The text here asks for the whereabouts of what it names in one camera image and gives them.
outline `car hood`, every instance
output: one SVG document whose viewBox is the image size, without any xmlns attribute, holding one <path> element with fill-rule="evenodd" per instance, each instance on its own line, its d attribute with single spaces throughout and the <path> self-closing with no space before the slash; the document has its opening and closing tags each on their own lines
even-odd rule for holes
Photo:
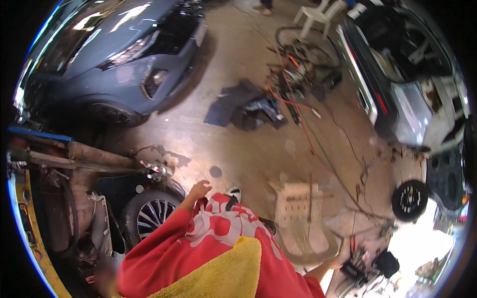
<svg viewBox="0 0 477 298">
<path fill-rule="evenodd" d="M 174 8 L 177 0 L 125 1 L 97 26 L 63 78 L 80 75 L 122 52 Z"/>
</svg>

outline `spare tire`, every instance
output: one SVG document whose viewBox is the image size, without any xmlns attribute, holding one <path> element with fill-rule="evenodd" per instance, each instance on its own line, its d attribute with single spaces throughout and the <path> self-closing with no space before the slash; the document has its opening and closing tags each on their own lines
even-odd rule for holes
<svg viewBox="0 0 477 298">
<path fill-rule="evenodd" d="M 123 210 L 126 241 L 130 248 L 154 232 L 179 206 L 172 194 L 146 190 L 136 195 Z"/>
<path fill-rule="evenodd" d="M 427 206 L 427 186 L 418 180 L 401 184 L 393 193 L 393 212 L 397 219 L 411 222 L 422 215 Z"/>
</svg>

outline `car wheel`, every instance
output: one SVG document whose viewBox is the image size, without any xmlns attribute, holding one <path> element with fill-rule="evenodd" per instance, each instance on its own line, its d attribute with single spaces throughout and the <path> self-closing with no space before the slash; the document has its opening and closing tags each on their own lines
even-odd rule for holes
<svg viewBox="0 0 477 298">
<path fill-rule="evenodd" d="M 427 186 L 418 180 L 404 182 L 393 193 L 393 212 L 397 219 L 410 222 L 425 211 L 428 200 Z"/>
<path fill-rule="evenodd" d="M 136 195 L 123 210 L 124 231 L 130 248 L 154 232 L 179 206 L 172 194 L 146 190 Z"/>
<path fill-rule="evenodd" d="M 147 120 L 147 118 L 141 116 L 141 114 L 112 103 L 89 103 L 87 105 L 87 111 L 99 121 L 126 127 L 136 127 L 142 124 L 144 119 Z"/>
</svg>

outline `concrete floor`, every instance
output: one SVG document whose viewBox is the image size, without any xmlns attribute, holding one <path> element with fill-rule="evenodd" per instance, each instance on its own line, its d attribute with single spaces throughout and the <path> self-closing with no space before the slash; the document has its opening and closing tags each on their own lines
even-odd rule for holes
<svg viewBox="0 0 477 298">
<path fill-rule="evenodd" d="M 352 233 L 383 224 L 383 219 L 369 218 L 350 210 L 356 206 L 337 179 L 326 170 L 328 165 L 325 167 L 320 162 L 319 158 L 326 159 L 318 143 L 311 137 L 319 158 L 311 154 L 303 129 L 293 123 L 283 103 L 279 105 L 280 110 L 290 122 L 278 131 L 269 125 L 255 132 L 244 132 L 231 124 L 224 128 L 203 123 L 209 106 L 222 88 L 236 85 L 240 78 L 248 78 L 263 87 L 269 74 L 266 63 L 278 63 L 277 55 L 267 49 L 268 42 L 251 24 L 274 42 L 275 30 L 290 26 L 300 6 L 311 3 L 275 0 L 273 17 L 253 11 L 252 4 L 251 0 L 231 0 L 208 11 L 209 30 L 201 49 L 201 62 L 188 87 L 171 107 L 152 114 L 143 125 L 126 130 L 110 128 L 104 149 L 119 154 L 137 153 L 140 159 L 167 160 L 176 167 L 174 178 L 189 189 L 201 179 L 211 181 L 213 192 L 240 186 L 242 203 L 265 218 L 273 218 L 275 214 L 275 193 L 268 181 L 308 183 L 312 175 L 315 183 L 342 192 L 342 197 L 323 200 L 322 215 L 327 226 L 346 241 Z M 334 28 L 335 24 L 330 30 L 332 39 Z M 357 159 L 343 130 L 312 95 L 308 95 L 307 100 L 322 118 L 318 119 L 309 111 L 304 113 L 354 199 L 363 161 L 372 162 L 365 197 L 358 198 L 359 205 L 367 212 L 392 219 L 393 190 L 403 180 L 420 178 L 421 168 L 408 151 L 404 158 L 398 158 L 393 164 L 389 162 L 391 148 L 376 136 L 355 98 L 356 91 L 344 65 L 343 82 L 328 97 L 326 104 L 336 122 L 347 132 Z M 211 176 L 209 171 L 214 166 L 221 169 L 221 177 Z M 359 234 L 358 243 L 370 252 L 376 247 L 386 247 L 389 237 L 378 237 L 378 232 L 379 228 L 375 228 Z M 343 261 L 349 258 L 349 242 L 345 242 L 341 258 Z M 340 278 L 333 279 L 331 288 Z"/>
</svg>

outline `blue car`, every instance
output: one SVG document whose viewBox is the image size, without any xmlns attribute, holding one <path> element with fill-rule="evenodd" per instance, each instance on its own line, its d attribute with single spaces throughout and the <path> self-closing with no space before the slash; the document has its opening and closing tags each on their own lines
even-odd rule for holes
<svg viewBox="0 0 477 298">
<path fill-rule="evenodd" d="M 86 111 L 137 126 L 187 83 L 206 31 L 198 0 L 63 1 L 32 45 L 15 105 L 25 117 Z"/>
</svg>

